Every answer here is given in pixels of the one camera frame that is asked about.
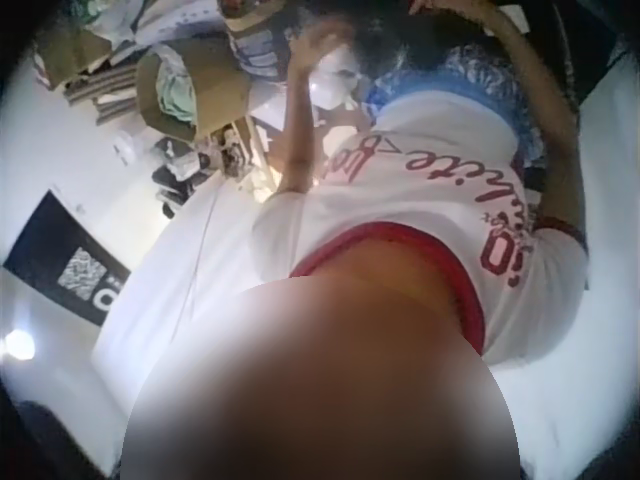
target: qr code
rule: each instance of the qr code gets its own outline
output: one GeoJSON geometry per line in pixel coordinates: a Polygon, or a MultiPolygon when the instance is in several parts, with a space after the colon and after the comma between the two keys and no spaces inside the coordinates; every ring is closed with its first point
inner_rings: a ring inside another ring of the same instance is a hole
{"type": "Polygon", "coordinates": [[[105,273],[107,268],[104,265],[86,250],[78,248],[58,278],[58,285],[87,301],[105,273]]]}

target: white wall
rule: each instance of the white wall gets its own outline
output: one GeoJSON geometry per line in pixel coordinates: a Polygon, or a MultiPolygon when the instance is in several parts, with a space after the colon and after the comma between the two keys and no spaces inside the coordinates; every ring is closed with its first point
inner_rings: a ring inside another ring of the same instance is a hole
{"type": "Polygon", "coordinates": [[[89,458],[110,471],[127,420],[90,362],[98,327],[0,268],[0,335],[12,328],[31,334],[36,353],[22,362],[0,357],[9,392],[49,407],[89,458]]]}
{"type": "MultiPolygon", "coordinates": [[[[153,165],[125,167],[95,126],[91,104],[70,108],[17,71],[0,109],[0,262],[47,190],[107,251],[135,268],[167,224],[154,199],[153,165]]],[[[99,329],[0,269],[0,335],[24,328],[36,342],[27,362],[5,356],[2,375],[19,398],[47,405],[98,466],[111,468],[126,420],[90,363],[99,329]]]]}
{"type": "Polygon", "coordinates": [[[111,144],[119,124],[96,127],[96,116],[38,85],[29,62],[16,72],[0,110],[0,260],[50,189],[130,269],[166,226],[153,165],[125,167],[111,144]]]}

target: black sign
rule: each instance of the black sign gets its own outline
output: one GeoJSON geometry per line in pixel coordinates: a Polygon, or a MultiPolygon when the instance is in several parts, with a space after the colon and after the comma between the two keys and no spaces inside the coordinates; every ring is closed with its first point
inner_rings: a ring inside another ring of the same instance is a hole
{"type": "Polygon", "coordinates": [[[129,276],[48,192],[4,267],[40,293],[100,326],[129,276]]]}

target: blue patterned fabric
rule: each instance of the blue patterned fabric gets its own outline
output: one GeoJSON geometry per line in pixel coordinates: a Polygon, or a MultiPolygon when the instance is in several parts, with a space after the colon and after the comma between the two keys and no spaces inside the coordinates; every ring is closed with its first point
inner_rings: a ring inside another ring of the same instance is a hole
{"type": "Polygon", "coordinates": [[[507,61],[489,55],[478,45],[455,47],[433,71],[394,70],[375,80],[364,108],[375,120],[389,103],[425,90],[455,93],[493,110],[516,133],[524,167],[540,166],[544,156],[540,131],[534,126],[513,66],[507,61]]]}

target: dark hair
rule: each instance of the dark hair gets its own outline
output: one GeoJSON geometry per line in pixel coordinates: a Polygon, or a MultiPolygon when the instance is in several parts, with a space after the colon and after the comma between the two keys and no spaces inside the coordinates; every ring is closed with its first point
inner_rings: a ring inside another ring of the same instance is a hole
{"type": "Polygon", "coordinates": [[[354,52],[370,78],[394,68],[431,70],[455,46],[481,41],[476,25],[453,14],[408,15],[408,0],[302,0],[315,15],[341,15],[356,28],[354,52]]]}

